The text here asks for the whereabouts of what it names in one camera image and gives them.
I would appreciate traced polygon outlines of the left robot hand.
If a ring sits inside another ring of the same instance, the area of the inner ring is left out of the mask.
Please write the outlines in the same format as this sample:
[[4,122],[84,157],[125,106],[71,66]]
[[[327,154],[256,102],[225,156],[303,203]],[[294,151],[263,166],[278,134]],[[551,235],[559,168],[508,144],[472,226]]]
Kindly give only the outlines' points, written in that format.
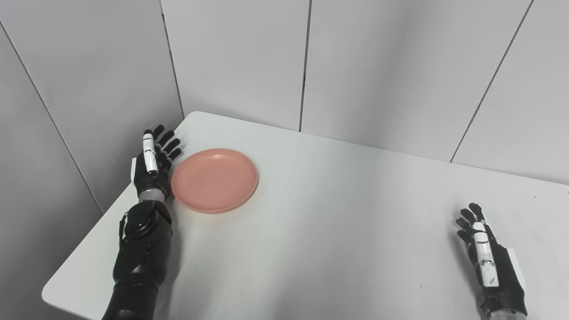
[[164,202],[172,195],[170,172],[173,162],[182,154],[181,141],[173,130],[160,124],[147,129],[142,138],[142,151],[135,158],[132,183],[139,202]]

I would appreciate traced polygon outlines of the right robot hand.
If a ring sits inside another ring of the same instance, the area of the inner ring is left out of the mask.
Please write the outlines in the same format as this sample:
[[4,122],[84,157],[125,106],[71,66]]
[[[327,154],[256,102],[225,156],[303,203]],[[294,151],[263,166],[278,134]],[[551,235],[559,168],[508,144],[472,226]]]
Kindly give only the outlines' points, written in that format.
[[525,289],[514,251],[498,243],[482,208],[469,203],[456,220],[478,281],[476,300],[488,320],[526,320]]

